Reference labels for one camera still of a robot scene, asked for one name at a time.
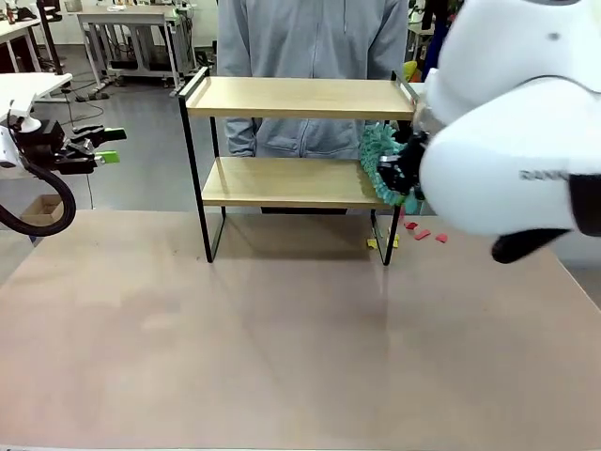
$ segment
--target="metal stand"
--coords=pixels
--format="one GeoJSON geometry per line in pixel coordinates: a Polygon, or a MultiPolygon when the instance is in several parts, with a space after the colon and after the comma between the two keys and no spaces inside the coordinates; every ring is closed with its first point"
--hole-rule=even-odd
{"type": "Polygon", "coordinates": [[[379,256],[382,258],[382,263],[384,263],[384,266],[389,266],[391,264],[391,259],[393,258],[394,238],[396,237],[396,229],[398,228],[398,220],[400,217],[401,207],[395,207],[393,224],[391,225],[391,234],[388,237],[388,242],[386,242],[384,237],[382,237],[382,232],[379,229],[376,211],[372,210],[372,230],[374,232],[374,237],[378,242],[379,256]]]}
{"type": "MultiPolygon", "coordinates": [[[[188,150],[188,159],[190,161],[190,169],[192,172],[194,194],[196,196],[196,207],[198,208],[198,219],[200,220],[200,229],[203,235],[205,254],[207,255],[207,262],[213,263],[215,261],[217,249],[219,248],[219,243],[222,238],[223,227],[225,225],[225,219],[227,218],[227,211],[225,210],[225,207],[221,207],[222,219],[217,228],[217,232],[215,233],[213,239],[210,240],[208,235],[207,216],[205,214],[205,203],[203,201],[202,186],[198,177],[198,163],[196,162],[196,154],[194,153],[192,127],[190,126],[190,116],[188,114],[188,107],[186,105],[186,102],[190,99],[190,97],[194,94],[196,89],[208,76],[208,68],[202,68],[196,75],[194,75],[194,77],[188,84],[186,84],[183,88],[181,88],[181,90],[179,90],[179,92],[177,93],[177,100],[179,102],[179,113],[181,114],[181,121],[184,128],[184,137],[186,139],[186,148],[188,150]]],[[[217,159],[220,157],[219,139],[217,134],[217,120],[215,119],[215,117],[211,117],[209,120],[210,134],[213,144],[213,153],[215,154],[215,158],[217,159]]],[[[376,211],[371,211],[372,229],[374,237],[378,242],[378,250],[384,266],[389,266],[391,264],[394,250],[394,238],[396,237],[396,230],[398,228],[398,221],[400,216],[401,207],[395,207],[390,237],[388,241],[385,241],[379,229],[376,211]]]]}
{"type": "MultiPolygon", "coordinates": [[[[198,164],[196,162],[196,154],[194,153],[194,141],[192,136],[192,128],[190,126],[190,117],[188,115],[188,107],[186,101],[194,93],[194,91],[200,86],[200,84],[208,77],[208,68],[200,70],[191,81],[184,86],[177,94],[177,100],[179,101],[179,112],[181,113],[181,120],[184,127],[184,136],[186,138],[186,148],[188,149],[188,159],[190,160],[190,169],[192,171],[192,182],[194,185],[194,193],[196,195],[196,207],[198,208],[198,218],[200,219],[200,229],[203,234],[203,243],[205,245],[205,253],[207,254],[207,262],[212,263],[215,260],[217,254],[217,248],[223,233],[223,226],[225,225],[225,218],[227,213],[225,207],[222,207],[222,220],[217,228],[217,233],[210,241],[208,238],[208,226],[207,216],[205,214],[205,204],[203,202],[203,192],[200,185],[200,179],[198,178],[198,164]]],[[[215,117],[210,119],[210,131],[213,140],[213,150],[215,158],[219,158],[219,142],[217,139],[217,121],[215,117]]]]}

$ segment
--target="wooden shelf board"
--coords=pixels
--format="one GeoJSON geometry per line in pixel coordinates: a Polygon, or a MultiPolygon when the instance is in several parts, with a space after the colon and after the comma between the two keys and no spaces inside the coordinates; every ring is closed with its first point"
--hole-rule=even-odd
{"type": "Polygon", "coordinates": [[[203,117],[411,120],[413,106],[394,82],[208,77],[187,101],[203,117]]]}
{"type": "Polygon", "coordinates": [[[351,160],[220,158],[203,200],[210,207],[387,208],[351,160]]]}

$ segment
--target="small red piece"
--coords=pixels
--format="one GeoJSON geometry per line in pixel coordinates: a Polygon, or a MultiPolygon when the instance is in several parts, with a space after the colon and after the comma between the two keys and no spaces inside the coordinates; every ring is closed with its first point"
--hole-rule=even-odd
{"type": "Polygon", "coordinates": [[[419,235],[415,236],[415,240],[421,241],[424,238],[429,237],[430,235],[432,235],[432,232],[430,232],[429,230],[424,230],[422,233],[420,233],[419,235]]]}

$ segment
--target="person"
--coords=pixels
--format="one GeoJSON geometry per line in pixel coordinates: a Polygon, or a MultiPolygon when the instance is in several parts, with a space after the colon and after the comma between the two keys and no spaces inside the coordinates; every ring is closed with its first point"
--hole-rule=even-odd
{"type": "MultiPolygon", "coordinates": [[[[390,80],[402,73],[407,26],[408,0],[221,0],[217,73],[390,80]]],[[[357,159],[364,125],[239,117],[225,133],[234,156],[357,159]]]]}

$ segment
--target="cardboard box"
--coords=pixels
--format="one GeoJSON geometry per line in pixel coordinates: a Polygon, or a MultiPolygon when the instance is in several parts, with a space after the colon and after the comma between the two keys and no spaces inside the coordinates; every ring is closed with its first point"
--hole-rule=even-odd
{"type": "Polygon", "coordinates": [[[61,218],[63,211],[63,201],[60,195],[40,195],[23,212],[21,220],[32,226],[49,226],[61,218]]]}

